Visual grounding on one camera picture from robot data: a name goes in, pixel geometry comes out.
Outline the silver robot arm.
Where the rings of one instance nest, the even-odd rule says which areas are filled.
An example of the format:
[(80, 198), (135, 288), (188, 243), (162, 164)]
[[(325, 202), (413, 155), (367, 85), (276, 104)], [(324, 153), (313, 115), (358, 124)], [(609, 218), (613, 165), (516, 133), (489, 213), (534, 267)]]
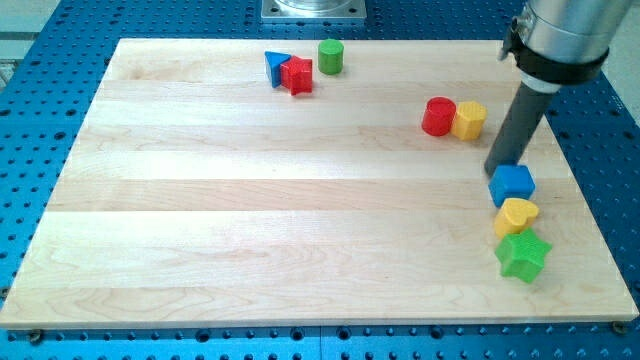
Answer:
[(507, 28), (500, 61), (513, 56), (524, 85), (553, 94), (594, 79), (632, 0), (528, 0)]

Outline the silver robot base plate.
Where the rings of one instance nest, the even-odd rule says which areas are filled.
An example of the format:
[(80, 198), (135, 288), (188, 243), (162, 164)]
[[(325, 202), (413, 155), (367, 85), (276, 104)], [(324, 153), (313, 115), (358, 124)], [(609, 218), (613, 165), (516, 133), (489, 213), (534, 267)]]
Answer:
[(262, 0), (263, 21), (364, 20), (365, 0)]

